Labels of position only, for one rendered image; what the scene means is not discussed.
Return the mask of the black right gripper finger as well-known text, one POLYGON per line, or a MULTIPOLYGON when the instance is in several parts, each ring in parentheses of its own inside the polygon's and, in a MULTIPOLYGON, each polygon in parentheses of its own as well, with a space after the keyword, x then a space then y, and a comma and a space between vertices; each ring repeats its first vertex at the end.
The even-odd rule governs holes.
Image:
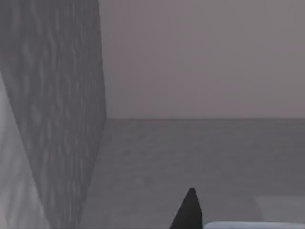
POLYGON ((169 229, 203 229, 202 210, 195 188, 190 188, 169 229))

